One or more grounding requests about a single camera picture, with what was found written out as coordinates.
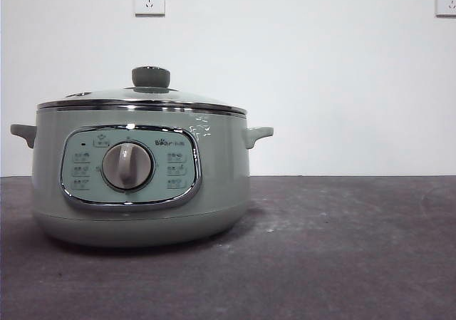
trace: lid handle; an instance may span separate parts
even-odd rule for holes
[[[132,70],[131,78],[135,87],[162,87],[170,85],[171,73],[160,67],[143,66]]]

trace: lid rim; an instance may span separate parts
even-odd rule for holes
[[[62,106],[100,106],[100,105],[148,105],[159,106],[162,108],[193,108],[196,110],[220,110],[232,113],[247,115],[247,110],[236,108],[234,106],[212,104],[212,103],[192,103],[192,102],[176,102],[171,100],[123,100],[123,99],[88,99],[88,100],[57,100],[40,103],[37,106],[38,110],[44,108],[59,108]]]

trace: dark gray table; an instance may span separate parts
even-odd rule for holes
[[[253,177],[233,229],[94,249],[1,180],[2,319],[456,319],[456,177]]]

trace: metal band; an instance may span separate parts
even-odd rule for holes
[[[60,108],[60,107],[72,107],[72,108],[81,108],[89,107],[89,110],[96,108],[95,110],[100,110],[99,107],[106,106],[135,106],[135,107],[146,107],[146,108],[185,108],[190,110],[208,111],[208,113],[214,113],[212,111],[223,111],[228,113],[236,113],[240,115],[246,115],[247,111],[243,108],[235,108],[232,106],[226,105],[217,105],[217,104],[206,104],[206,103],[182,103],[182,102],[173,102],[173,101],[151,101],[151,100],[116,100],[116,99],[90,99],[90,100],[58,100],[51,101],[48,103],[42,103],[38,105],[38,110],[44,108]]]
[[[233,117],[246,118],[243,113],[235,113],[223,110],[210,110],[188,107],[165,107],[147,105],[91,105],[91,106],[59,106],[54,108],[38,108],[37,113],[53,111],[85,111],[85,110],[124,110],[124,111],[158,111],[158,112],[181,112],[181,113],[207,113],[212,115],[230,115]]]

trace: glass lid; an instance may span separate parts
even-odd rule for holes
[[[246,115],[242,108],[235,108],[221,101],[205,98],[196,94],[185,93],[172,88],[170,72],[164,68],[145,66],[132,71],[135,87],[116,90],[82,92],[70,94],[60,100],[38,105],[38,109],[65,108],[71,109],[109,109],[123,106],[128,109],[138,108],[184,108],[189,110],[224,111]]]

